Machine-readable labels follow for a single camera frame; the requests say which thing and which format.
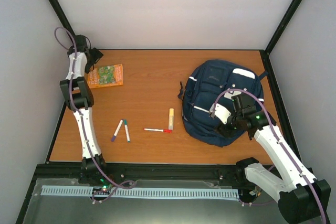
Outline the navy blue student backpack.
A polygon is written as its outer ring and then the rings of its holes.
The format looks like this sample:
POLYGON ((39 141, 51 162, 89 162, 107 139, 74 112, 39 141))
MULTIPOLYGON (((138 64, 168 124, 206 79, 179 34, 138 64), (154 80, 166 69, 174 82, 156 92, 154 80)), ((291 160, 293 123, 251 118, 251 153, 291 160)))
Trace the navy blue student backpack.
POLYGON ((217 147, 228 146, 244 134, 242 130, 232 130, 220 134, 219 118, 210 116, 210 109, 216 98, 225 90, 218 104, 230 113, 234 111, 232 96, 240 94, 232 89, 241 89, 255 95, 264 102, 261 80, 267 75, 257 75, 252 70, 225 60, 208 60, 198 66, 189 76, 186 86, 178 95, 182 100, 182 120, 186 132, 193 138, 217 147))

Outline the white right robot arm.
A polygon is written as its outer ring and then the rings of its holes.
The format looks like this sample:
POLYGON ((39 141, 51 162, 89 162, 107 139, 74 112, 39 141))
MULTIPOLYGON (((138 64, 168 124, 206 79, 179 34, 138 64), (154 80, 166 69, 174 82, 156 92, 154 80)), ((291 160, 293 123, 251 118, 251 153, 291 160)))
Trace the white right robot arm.
POLYGON ((219 130, 244 130, 255 139, 270 157, 278 175, 266 169, 255 158, 237 162, 242 177, 265 191, 278 205, 287 223, 301 223, 317 216, 327 223, 326 208, 331 193, 329 184, 317 180, 284 140, 279 127, 272 121, 262 102, 247 91, 231 98, 230 112, 217 101, 211 117, 221 121, 219 130))

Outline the orange green picture book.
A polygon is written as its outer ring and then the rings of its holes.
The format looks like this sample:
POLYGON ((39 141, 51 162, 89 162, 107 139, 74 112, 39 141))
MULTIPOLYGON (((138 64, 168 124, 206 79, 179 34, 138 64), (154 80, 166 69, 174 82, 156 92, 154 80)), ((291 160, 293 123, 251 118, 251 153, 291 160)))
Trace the orange green picture book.
POLYGON ((91 89, 122 86, 124 84, 123 65, 97 67, 89 72, 87 83, 91 89))

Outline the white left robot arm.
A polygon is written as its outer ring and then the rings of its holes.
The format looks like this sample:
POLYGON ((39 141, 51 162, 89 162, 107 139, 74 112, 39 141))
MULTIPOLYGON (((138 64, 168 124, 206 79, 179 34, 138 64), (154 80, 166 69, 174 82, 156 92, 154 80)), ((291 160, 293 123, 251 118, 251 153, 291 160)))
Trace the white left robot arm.
POLYGON ((84 35, 75 35, 74 44, 68 49, 69 70, 60 88, 68 109, 73 112, 81 140, 81 173, 86 179, 97 183, 108 180, 109 170, 98 145, 92 118, 93 94, 85 74, 102 57, 96 48, 90 48, 84 35))

